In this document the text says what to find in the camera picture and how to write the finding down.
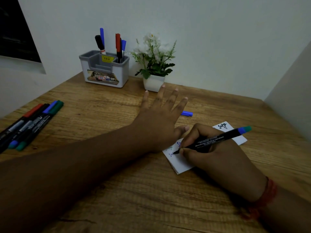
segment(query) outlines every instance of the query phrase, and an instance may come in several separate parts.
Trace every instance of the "pen holder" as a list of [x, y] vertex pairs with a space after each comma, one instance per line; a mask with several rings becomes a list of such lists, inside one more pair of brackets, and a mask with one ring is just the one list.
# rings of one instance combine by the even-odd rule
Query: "pen holder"
[[117, 54], [91, 50], [79, 55], [84, 79], [88, 83], [102, 84], [121, 88], [128, 80], [129, 57], [124, 56], [122, 63], [117, 63]]

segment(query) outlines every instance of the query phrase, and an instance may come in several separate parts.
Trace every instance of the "wooden desk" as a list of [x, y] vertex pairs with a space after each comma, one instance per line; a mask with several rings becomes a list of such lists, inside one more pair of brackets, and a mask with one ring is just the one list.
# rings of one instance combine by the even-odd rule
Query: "wooden desk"
[[[167, 84], [165, 98], [175, 88]], [[251, 125], [241, 147], [267, 176], [311, 201], [311, 155], [307, 142], [269, 106], [257, 99], [178, 86], [187, 96], [177, 125], [228, 121]], [[65, 105], [23, 152], [7, 150], [6, 160], [84, 140], [130, 124], [139, 111], [142, 79], [122, 89], [86, 83], [82, 73], [0, 120], [4, 129], [38, 103]], [[150, 101], [156, 93], [150, 92]], [[195, 170], [176, 175], [163, 153], [148, 154], [104, 181], [44, 232], [264, 232], [240, 218], [227, 193]]]

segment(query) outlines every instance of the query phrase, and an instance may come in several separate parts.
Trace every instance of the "finger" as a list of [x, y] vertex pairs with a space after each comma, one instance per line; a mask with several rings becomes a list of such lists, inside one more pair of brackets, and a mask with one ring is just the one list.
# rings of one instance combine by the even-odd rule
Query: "finger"
[[199, 136], [214, 137], [223, 133], [211, 126], [196, 123], [187, 136], [183, 139], [180, 147], [191, 145]]
[[148, 95], [149, 95], [149, 92], [146, 90], [144, 93], [144, 96], [142, 97], [142, 104], [140, 106], [141, 109], [149, 108]]
[[178, 96], [178, 88], [173, 90], [172, 95], [169, 97], [169, 99], [163, 105], [163, 109], [166, 109], [170, 112], [171, 109], [173, 108], [174, 104], [175, 104], [177, 96]]
[[156, 98], [152, 104], [152, 107], [155, 108], [155, 107], [161, 107], [162, 105], [162, 101], [163, 101], [163, 94], [165, 92], [165, 85], [163, 84], [161, 87], [160, 87], [160, 90], [158, 92], [158, 94], [156, 95]]
[[188, 97], [185, 97], [181, 100], [181, 102], [179, 102], [178, 105], [176, 105], [176, 107], [173, 109], [173, 111], [171, 112], [171, 116], [173, 118], [174, 121], [177, 121], [177, 119], [179, 118], [179, 116], [181, 115], [181, 113], [183, 112], [185, 106], [187, 105], [188, 102]]
[[189, 128], [190, 127], [188, 125], [182, 125], [182, 126], [175, 128], [174, 135], [175, 135], [176, 140], [180, 139], [181, 136], [189, 130]]
[[201, 169], [204, 169], [205, 167], [206, 157], [210, 156], [210, 153], [199, 153], [195, 150], [188, 148], [180, 149], [179, 153], [183, 155], [189, 163]]

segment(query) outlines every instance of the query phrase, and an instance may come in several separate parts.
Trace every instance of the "hand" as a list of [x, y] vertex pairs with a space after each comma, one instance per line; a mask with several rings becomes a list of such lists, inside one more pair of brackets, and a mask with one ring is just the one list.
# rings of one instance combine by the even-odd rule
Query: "hand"
[[[180, 147], [191, 145], [200, 135], [214, 137], [223, 132], [195, 124]], [[192, 164], [203, 169], [223, 188], [242, 196], [249, 202], [258, 200], [265, 190], [267, 179], [232, 139], [211, 146], [209, 153], [182, 148], [180, 153]]]
[[176, 88], [165, 104], [161, 106], [164, 92], [165, 85], [163, 84], [149, 108], [148, 91], [145, 91], [140, 112], [132, 123], [135, 131], [141, 134], [144, 142], [150, 145], [149, 152], [160, 152], [168, 148], [189, 130], [189, 126], [186, 125], [175, 128], [175, 123], [184, 110], [188, 98], [183, 98], [171, 111], [178, 95], [178, 89]]

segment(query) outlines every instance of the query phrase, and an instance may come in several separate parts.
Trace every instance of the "white flower pot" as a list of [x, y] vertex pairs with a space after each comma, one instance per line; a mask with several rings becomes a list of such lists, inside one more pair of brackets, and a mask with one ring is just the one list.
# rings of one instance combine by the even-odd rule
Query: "white flower pot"
[[158, 92], [164, 83], [165, 77], [150, 75], [148, 79], [144, 79], [144, 87], [148, 91]]

